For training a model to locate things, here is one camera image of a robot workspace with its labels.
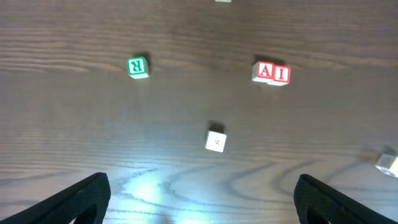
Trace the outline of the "red letter I block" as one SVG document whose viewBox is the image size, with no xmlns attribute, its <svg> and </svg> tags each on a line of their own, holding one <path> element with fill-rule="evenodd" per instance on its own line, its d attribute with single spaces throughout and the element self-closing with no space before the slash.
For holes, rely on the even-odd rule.
<svg viewBox="0 0 398 224">
<path fill-rule="evenodd" d="M 275 65 L 273 79 L 268 83 L 274 86 L 284 86 L 290 83 L 290 71 L 289 66 Z"/>
</svg>

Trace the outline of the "red letter A block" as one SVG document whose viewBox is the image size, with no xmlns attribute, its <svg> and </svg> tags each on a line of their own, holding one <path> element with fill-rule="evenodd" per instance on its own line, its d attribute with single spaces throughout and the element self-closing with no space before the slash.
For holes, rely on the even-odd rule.
<svg viewBox="0 0 398 224">
<path fill-rule="evenodd" d="M 257 61 L 252 67 L 252 81 L 262 83 L 273 81 L 274 67 L 272 62 Z"/>
</svg>

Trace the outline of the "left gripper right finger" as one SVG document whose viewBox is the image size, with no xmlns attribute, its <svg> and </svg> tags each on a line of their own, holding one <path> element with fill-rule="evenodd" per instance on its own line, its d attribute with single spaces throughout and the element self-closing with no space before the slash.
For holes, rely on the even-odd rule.
<svg viewBox="0 0 398 224">
<path fill-rule="evenodd" d="M 301 224 L 397 224 L 308 174 L 298 179 L 294 205 Z"/>
</svg>

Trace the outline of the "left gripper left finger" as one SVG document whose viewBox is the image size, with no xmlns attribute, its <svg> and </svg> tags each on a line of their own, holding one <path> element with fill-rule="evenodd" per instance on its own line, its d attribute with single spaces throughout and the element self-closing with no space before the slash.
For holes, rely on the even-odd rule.
<svg viewBox="0 0 398 224">
<path fill-rule="evenodd" d="M 1 221 L 1 224 L 101 224 L 111 189 L 108 176 L 97 172 L 65 190 Z"/>
</svg>

